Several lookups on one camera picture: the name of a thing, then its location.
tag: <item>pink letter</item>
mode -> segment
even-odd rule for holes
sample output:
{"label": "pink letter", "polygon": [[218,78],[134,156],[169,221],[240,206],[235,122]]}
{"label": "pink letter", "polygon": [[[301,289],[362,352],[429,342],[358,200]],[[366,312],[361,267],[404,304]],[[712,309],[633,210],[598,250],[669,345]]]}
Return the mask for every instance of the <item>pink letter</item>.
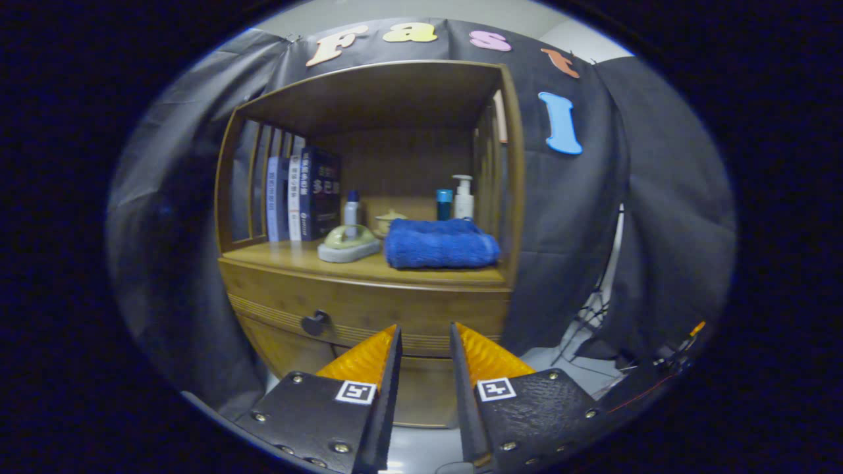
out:
{"label": "pink letter", "polygon": [[509,45],[503,36],[498,33],[490,33],[488,31],[472,31],[471,44],[478,48],[486,48],[487,50],[496,51],[511,51],[512,46]]}

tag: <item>blue letter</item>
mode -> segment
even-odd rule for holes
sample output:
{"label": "blue letter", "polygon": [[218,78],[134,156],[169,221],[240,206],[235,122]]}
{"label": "blue letter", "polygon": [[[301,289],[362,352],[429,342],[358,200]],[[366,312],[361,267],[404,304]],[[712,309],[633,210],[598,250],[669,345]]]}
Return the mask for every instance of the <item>blue letter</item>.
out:
{"label": "blue letter", "polygon": [[550,138],[547,139],[547,146],[565,154],[582,153],[583,146],[574,136],[574,120],[571,117],[574,104],[550,92],[539,92],[539,99],[547,105],[547,115],[550,117]]}

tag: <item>foam letter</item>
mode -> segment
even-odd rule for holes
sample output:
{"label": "foam letter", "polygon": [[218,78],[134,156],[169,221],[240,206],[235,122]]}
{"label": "foam letter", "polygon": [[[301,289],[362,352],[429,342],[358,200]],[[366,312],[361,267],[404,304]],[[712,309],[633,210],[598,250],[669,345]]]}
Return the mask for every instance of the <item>foam letter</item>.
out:
{"label": "foam letter", "polygon": [[384,41],[397,43],[401,41],[418,41],[427,43],[437,38],[433,34],[433,25],[429,23],[402,23],[390,28],[389,33],[384,35]]}
{"label": "foam letter", "polygon": [[354,40],[357,38],[355,35],[361,35],[368,31],[368,26],[365,24],[360,25],[356,28],[352,28],[350,30],[341,31],[331,36],[326,36],[321,40],[317,41],[319,43],[319,47],[316,49],[316,54],[310,59],[310,61],[304,63],[305,66],[311,67],[320,62],[328,61],[329,59],[334,59],[342,54],[342,51],[338,51],[336,48],[338,46],[342,46],[347,48],[351,46]]}
{"label": "foam letter", "polygon": [[562,57],[562,55],[559,54],[559,51],[546,50],[545,48],[541,48],[541,50],[542,52],[546,52],[547,55],[550,56],[550,62],[552,62],[557,69],[571,76],[572,78],[579,78],[579,73],[568,67],[569,65],[573,64],[571,60]]}
{"label": "foam letter", "polygon": [[488,31],[472,31],[470,43],[478,48],[486,48],[487,50],[496,51],[511,51],[512,46],[509,45],[503,36],[498,33],[490,33]]}
{"label": "foam letter", "polygon": [[564,154],[582,153],[583,146],[577,142],[574,135],[574,120],[571,117],[574,104],[550,92],[539,92],[539,99],[547,105],[547,115],[550,117],[550,138],[547,139],[547,146]]}

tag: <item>small bottle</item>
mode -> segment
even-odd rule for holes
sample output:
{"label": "small bottle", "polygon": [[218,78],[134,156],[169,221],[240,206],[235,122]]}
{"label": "small bottle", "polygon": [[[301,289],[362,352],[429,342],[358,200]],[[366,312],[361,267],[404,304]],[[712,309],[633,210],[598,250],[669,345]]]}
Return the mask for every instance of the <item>small bottle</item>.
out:
{"label": "small bottle", "polygon": [[453,200],[453,191],[449,189],[436,190],[436,220],[448,220],[451,218],[451,202]]}
{"label": "small bottle", "polygon": [[471,176],[453,175],[459,180],[457,196],[454,198],[454,218],[474,218],[474,196],[471,196]]}
{"label": "small bottle", "polygon": [[[348,201],[343,212],[342,223],[345,225],[357,225],[357,208],[360,207],[360,193],[357,190],[352,190],[348,193]],[[346,237],[349,239],[356,239],[357,228],[350,227],[346,229]]]}

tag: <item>wooden cabinet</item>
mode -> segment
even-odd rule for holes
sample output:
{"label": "wooden cabinet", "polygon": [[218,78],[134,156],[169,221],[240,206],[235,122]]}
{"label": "wooden cabinet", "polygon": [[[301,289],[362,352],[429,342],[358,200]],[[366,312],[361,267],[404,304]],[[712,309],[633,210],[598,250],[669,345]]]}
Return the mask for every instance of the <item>wooden cabinet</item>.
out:
{"label": "wooden cabinet", "polygon": [[[498,123],[497,91],[505,124]],[[266,132],[254,144],[244,143],[248,127]],[[319,241],[269,242],[266,206],[259,200],[266,192],[266,161],[275,154],[272,144],[280,149],[282,142],[272,137],[283,132],[341,157],[341,189],[360,191],[362,224],[370,229],[377,226],[374,217],[391,208],[411,219],[434,220],[436,190],[455,188],[451,175],[473,175],[475,221],[501,246],[498,263],[396,270],[383,252],[338,264],[317,257]],[[267,133],[269,143],[260,145]],[[217,169],[217,242],[229,299],[258,354],[278,376],[293,369],[314,372],[330,362],[331,344],[341,351],[398,323],[405,358],[395,422],[452,426],[448,324],[456,320],[492,340],[500,337],[518,265],[523,148],[515,90],[503,65],[409,61],[353,67],[238,107]],[[248,175],[240,175],[247,191],[238,195],[234,162],[245,149],[251,150]],[[238,219],[248,225],[236,230]],[[301,320],[316,310],[327,313],[330,323],[312,336]]]}

